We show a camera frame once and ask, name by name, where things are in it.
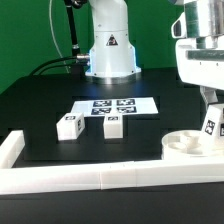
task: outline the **green backdrop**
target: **green backdrop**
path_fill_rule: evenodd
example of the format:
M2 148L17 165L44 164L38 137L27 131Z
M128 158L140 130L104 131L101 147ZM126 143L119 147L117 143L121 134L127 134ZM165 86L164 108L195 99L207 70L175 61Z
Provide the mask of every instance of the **green backdrop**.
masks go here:
M138 66L176 66L175 40L170 35L170 27L182 7L173 6L167 0L126 2L129 38L136 47ZM41 63L59 57L52 41L48 6L49 0L0 0L0 93ZM53 0L52 10L58 44L63 55L69 56L71 41L64 1ZM93 44L91 8L87 4L74 13L79 45L86 53Z

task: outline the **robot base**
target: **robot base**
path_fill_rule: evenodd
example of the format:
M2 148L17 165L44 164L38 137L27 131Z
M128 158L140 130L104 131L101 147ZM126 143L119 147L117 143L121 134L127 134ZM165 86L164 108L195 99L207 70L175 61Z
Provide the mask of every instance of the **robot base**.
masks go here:
M113 84L123 84L128 82L134 82L141 78L141 72L133 73L128 76L121 76L121 77L97 77L92 75L86 75L86 80L88 82L94 82L98 84L106 84L106 85L113 85Z

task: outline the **black table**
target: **black table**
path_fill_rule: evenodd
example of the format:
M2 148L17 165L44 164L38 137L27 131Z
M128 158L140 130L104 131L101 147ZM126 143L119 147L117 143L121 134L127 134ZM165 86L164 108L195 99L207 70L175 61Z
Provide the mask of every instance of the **black table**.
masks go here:
M26 147L14 167L161 158L162 137L200 130L199 88L175 68L144 70L141 80L97 85L69 75L23 77L0 95L1 142L22 129ZM75 141L58 142L56 123L74 101L153 97L159 114L124 118L124 138L105 141L103 118L85 118ZM223 183L0 196L1 223L222 223Z

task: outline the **white paper sheet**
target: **white paper sheet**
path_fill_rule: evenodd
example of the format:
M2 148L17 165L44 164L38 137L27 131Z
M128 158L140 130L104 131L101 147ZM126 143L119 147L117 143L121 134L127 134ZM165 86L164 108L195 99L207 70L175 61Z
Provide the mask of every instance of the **white paper sheet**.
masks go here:
M71 113L81 112L85 117L99 117L111 111L118 111L123 115L158 113L152 97L76 101Z

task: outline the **white cube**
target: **white cube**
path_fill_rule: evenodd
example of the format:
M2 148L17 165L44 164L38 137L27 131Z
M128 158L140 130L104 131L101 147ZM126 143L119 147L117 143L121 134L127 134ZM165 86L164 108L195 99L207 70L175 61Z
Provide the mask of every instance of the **white cube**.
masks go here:
M67 113L57 123L58 140L77 139L85 128L83 113Z
M121 113L110 113L104 117L104 138L123 138L123 115Z

